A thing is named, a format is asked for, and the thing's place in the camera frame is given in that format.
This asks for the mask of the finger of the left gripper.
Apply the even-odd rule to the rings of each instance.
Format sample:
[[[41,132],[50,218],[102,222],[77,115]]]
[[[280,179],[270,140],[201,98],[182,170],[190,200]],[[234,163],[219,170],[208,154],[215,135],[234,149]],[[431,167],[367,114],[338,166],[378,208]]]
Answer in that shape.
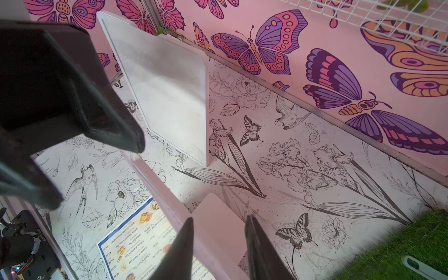
[[[30,136],[30,153],[78,134],[140,153],[144,133],[73,24],[1,21],[1,128]]]
[[[14,196],[56,210],[63,196],[17,143],[1,130],[1,195]]]

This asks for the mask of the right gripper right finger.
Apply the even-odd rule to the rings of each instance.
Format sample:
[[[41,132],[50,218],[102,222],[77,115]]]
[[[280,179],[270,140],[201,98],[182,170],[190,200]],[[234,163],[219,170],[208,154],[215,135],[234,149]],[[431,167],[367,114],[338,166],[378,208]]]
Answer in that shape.
[[[253,215],[247,216],[245,237],[251,280],[294,280]]]

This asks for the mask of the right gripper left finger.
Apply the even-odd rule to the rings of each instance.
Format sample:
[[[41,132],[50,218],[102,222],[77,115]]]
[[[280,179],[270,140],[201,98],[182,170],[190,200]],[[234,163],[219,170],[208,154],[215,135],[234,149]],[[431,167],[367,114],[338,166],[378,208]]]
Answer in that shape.
[[[190,280],[193,266],[194,221],[188,218],[171,248],[160,265],[149,278],[150,280]]]

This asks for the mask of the dim sum menu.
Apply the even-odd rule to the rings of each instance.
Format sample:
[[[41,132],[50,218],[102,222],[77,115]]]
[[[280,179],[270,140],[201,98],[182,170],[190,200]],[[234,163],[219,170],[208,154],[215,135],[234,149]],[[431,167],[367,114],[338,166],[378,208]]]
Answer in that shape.
[[[153,198],[98,243],[111,280],[147,280],[177,236]]]

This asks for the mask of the white narrow rack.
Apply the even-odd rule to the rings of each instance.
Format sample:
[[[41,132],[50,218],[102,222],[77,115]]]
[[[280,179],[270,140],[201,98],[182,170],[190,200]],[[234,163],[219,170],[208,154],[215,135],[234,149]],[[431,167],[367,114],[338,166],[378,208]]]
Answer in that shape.
[[[245,223],[215,194],[207,195],[194,212],[189,210],[161,181],[139,154],[121,151],[160,206],[177,233],[191,218],[194,225],[193,256],[217,280],[248,280],[239,267],[247,253]]]

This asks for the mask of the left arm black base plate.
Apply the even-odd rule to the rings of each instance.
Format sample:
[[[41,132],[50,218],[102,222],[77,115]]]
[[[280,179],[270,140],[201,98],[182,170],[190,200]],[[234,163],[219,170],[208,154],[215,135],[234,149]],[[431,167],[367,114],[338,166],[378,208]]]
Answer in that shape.
[[[21,211],[12,221],[1,208],[1,268],[25,280],[49,280],[60,261],[30,211]]]

